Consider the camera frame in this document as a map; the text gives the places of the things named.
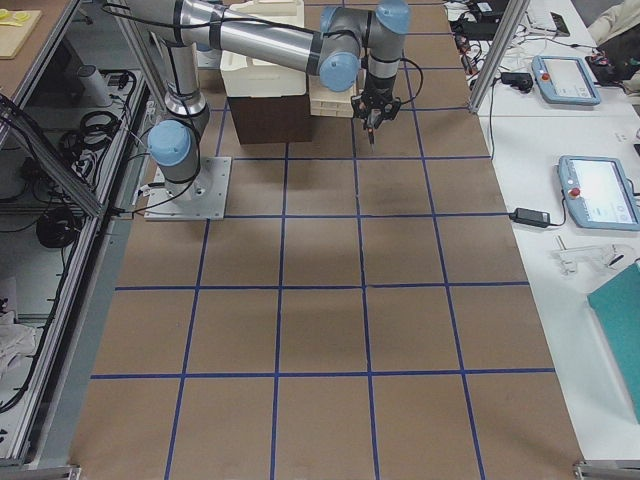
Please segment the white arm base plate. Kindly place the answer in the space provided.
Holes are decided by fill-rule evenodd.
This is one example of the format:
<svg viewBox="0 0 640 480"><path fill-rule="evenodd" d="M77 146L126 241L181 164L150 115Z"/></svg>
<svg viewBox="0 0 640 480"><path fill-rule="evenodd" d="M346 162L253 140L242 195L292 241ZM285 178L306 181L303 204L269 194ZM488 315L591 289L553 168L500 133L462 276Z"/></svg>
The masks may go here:
<svg viewBox="0 0 640 480"><path fill-rule="evenodd" d="M153 188L148 196L151 208L143 211L148 221L223 220L232 168L231 157L203 157L199 175L183 193L180 187L166 183L157 167Z"/></svg>

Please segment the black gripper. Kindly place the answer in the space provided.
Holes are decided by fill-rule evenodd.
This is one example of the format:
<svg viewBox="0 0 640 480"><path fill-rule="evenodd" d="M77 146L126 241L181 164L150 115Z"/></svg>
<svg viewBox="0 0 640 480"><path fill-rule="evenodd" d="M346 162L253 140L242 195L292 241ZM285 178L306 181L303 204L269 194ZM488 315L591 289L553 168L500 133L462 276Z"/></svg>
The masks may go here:
<svg viewBox="0 0 640 480"><path fill-rule="evenodd" d="M360 119L364 130L377 130L384 121L396 118L401 100L378 89L364 89L350 99L353 117Z"/></svg>

